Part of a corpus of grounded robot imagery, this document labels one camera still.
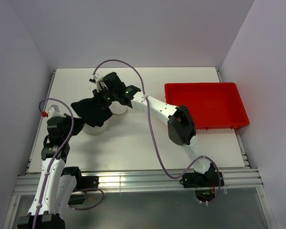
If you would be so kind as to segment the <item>black garment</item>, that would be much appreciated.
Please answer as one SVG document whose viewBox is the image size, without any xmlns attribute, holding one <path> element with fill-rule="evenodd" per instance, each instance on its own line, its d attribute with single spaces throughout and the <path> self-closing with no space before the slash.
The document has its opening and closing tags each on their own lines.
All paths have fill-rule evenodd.
<svg viewBox="0 0 286 229">
<path fill-rule="evenodd" d="M 92 97 L 73 102 L 71 107 L 86 124 L 93 125 L 95 119 L 100 117 L 111 104 L 111 102 L 106 102 L 103 99 Z"/>
</svg>

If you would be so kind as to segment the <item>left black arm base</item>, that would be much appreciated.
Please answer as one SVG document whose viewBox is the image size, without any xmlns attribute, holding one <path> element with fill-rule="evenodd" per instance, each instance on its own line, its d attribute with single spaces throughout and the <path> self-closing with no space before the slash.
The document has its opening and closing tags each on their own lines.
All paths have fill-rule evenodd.
<svg viewBox="0 0 286 229">
<path fill-rule="evenodd" d="M 76 185 L 74 191 L 79 189 L 98 188 L 99 177 L 98 176 L 83 176 L 79 183 Z M 87 191 L 77 192 L 71 194 L 68 204 L 69 205 L 81 205 L 86 199 Z"/>
</svg>

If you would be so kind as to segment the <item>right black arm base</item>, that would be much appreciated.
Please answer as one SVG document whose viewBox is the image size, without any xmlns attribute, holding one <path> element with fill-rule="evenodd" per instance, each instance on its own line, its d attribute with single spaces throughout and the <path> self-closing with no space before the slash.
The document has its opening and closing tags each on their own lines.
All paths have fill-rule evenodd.
<svg viewBox="0 0 286 229">
<path fill-rule="evenodd" d="M 210 177 L 197 172 L 185 173 L 182 179 L 179 181 L 184 188 L 195 188 L 195 187 L 223 187 L 225 185 L 222 173 L 218 174 L 215 172 Z"/>
</svg>

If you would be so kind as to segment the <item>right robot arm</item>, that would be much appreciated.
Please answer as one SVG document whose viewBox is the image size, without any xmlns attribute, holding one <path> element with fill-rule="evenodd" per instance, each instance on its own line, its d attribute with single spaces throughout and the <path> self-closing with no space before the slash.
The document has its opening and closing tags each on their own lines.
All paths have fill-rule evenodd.
<svg viewBox="0 0 286 229">
<path fill-rule="evenodd" d="M 121 105 L 147 113 L 153 146 L 158 161 L 168 177 L 175 178 L 169 174 L 161 159 L 153 132 L 152 116 L 167 125 L 168 137 L 174 144 L 182 146 L 186 152 L 197 156 L 182 175 L 185 175 L 190 168 L 193 168 L 194 173 L 197 174 L 197 182 L 200 185 L 207 186 L 213 181 L 213 174 L 216 172 L 215 164 L 205 155 L 198 144 L 195 123 L 189 109 L 185 105 L 171 105 L 149 96 L 146 93 L 144 84 L 141 87 L 127 86 L 115 72 L 105 76 L 99 76 L 96 72 L 93 72 L 89 80 L 96 85 L 93 91 L 95 98 L 101 97 L 104 102 L 118 102 Z"/>
</svg>

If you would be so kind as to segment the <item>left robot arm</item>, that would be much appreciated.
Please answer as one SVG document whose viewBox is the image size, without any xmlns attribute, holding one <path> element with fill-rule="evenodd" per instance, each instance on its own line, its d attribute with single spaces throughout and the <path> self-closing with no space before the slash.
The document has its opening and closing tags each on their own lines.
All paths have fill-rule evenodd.
<svg viewBox="0 0 286 229">
<path fill-rule="evenodd" d="M 67 114 L 47 120 L 48 134 L 41 151 L 41 176 L 37 191 L 28 213 L 20 217 L 19 229 L 63 229 L 63 208 L 68 205 L 73 190 L 83 186 L 78 167 L 66 167 L 70 150 L 69 139 L 84 127 L 81 118 Z"/>
</svg>

